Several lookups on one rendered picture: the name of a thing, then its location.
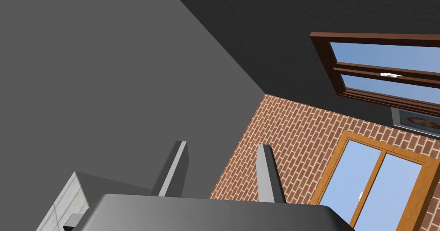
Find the grey framed wall picture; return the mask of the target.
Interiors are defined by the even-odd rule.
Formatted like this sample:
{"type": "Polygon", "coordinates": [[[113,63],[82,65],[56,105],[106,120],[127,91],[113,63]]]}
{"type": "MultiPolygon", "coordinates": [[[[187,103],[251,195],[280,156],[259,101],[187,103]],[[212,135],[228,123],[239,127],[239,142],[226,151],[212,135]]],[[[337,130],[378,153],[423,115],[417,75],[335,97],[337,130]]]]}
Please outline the grey framed wall picture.
{"type": "Polygon", "coordinates": [[[395,127],[440,140],[440,117],[391,108],[395,127]]]}

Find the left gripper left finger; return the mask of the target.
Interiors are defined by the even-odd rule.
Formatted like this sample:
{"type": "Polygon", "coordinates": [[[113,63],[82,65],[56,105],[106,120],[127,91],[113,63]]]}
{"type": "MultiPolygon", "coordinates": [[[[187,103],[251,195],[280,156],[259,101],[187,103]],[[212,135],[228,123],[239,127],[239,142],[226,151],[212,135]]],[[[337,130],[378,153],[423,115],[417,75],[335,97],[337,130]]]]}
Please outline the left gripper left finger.
{"type": "Polygon", "coordinates": [[[182,197],[188,165],[187,142],[176,141],[153,185],[150,195],[182,197]]]}

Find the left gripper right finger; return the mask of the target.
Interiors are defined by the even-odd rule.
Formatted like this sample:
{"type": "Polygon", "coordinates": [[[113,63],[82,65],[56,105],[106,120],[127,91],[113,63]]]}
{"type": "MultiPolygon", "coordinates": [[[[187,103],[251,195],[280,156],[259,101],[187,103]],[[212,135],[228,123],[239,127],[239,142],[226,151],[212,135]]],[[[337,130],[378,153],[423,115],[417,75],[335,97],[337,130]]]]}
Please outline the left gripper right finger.
{"type": "Polygon", "coordinates": [[[260,202],[286,203],[273,150],[267,144],[257,148],[257,188],[260,202]]]}

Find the light wood framed window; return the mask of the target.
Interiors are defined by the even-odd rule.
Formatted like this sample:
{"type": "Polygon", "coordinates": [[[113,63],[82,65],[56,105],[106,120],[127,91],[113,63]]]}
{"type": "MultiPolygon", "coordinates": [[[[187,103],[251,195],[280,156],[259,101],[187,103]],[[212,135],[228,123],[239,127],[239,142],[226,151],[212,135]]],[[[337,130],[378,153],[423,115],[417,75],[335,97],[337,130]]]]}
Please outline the light wood framed window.
{"type": "Polygon", "coordinates": [[[419,231],[440,160],[344,131],[311,198],[354,231],[419,231]]]}

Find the white cupboard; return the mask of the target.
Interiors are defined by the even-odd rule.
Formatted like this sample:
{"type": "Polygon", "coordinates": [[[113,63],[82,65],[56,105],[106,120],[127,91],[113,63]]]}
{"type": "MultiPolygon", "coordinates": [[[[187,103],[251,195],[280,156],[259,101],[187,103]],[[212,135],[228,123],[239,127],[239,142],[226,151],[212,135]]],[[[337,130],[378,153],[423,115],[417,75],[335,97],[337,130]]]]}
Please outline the white cupboard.
{"type": "Polygon", "coordinates": [[[149,195],[148,188],[75,171],[36,231],[64,231],[72,214],[83,215],[105,194],[149,195]]]}

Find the dark brown framed window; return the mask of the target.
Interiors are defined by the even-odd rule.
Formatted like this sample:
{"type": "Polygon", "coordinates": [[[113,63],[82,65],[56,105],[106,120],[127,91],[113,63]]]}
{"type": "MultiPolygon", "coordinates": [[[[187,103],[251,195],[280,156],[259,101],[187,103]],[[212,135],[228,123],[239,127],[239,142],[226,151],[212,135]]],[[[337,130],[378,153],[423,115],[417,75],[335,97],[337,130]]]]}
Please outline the dark brown framed window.
{"type": "Polygon", "coordinates": [[[440,117],[440,104],[346,87],[342,75],[440,89],[440,73],[338,62],[331,42],[440,48],[440,34],[312,32],[310,39],[339,96],[440,117]]]}

